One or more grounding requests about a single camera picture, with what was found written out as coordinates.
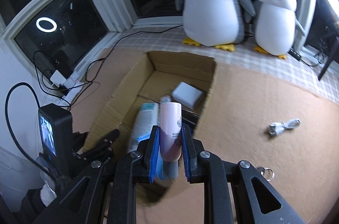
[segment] key ring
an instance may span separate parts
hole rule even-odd
[[[269,179],[266,179],[268,182],[272,181],[272,180],[274,179],[274,171],[273,171],[272,169],[270,169],[270,168],[264,168],[264,170],[265,170],[265,171],[266,171],[266,170],[269,170],[269,171],[272,172],[271,177],[270,177]],[[260,172],[262,176],[264,176],[265,171],[261,171],[261,172]]]

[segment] chair leg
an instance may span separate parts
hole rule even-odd
[[[325,74],[327,68],[329,67],[329,65],[331,64],[331,62],[334,59],[334,56],[336,55],[336,53],[339,50],[339,38],[336,37],[336,40],[333,44],[333,46],[331,47],[331,53],[329,54],[327,61],[325,63],[325,66],[323,67],[323,69],[321,70],[320,74],[318,75],[318,80],[320,81],[322,76]]]

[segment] yellow feet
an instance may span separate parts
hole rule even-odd
[[[278,58],[280,58],[280,59],[287,59],[287,56],[286,55],[279,55],[279,56],[277,56]]]
[[[216,49],[223,49],[224,51],[229,50],[230,52],[234,52],[234,44],[224,44],[224,45],[216,45],[214,46]]]
[[[193,39],[187,37],[182,41],[184,44],[189,44],[189,45],[196,45],[197,47],[201,46],[200,43],[194,41]]]
[[[257,51],[257,52],[265,53],[265,54],[268,55],[268,52],[266,52],[262,47],[255,46],[254,50]]]

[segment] screw head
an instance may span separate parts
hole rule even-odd
[[[101,166],[101,162],[98,161],[98,160],[93,161],[93,162],[90,164],[90,166],[91,166],[92,168],[99,168],[99,167]]]
[[[203,158],[209,158],[211,154],[208,151],[204,150],[200,152],[200,156]]]
[[[132,151],[131,152],[131,157],[132,158],[139,158],[141,156],[141,152],[138,150]]]
[[[251,164],[248,161],[241,161],[240,166],[242,168],[249,168],[251,166]]]

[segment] pink bottle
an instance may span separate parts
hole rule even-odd
[[[160,155],[163,176],[178,176],[178,159],[181,156],[181,104],[166,102],[160,105]]]

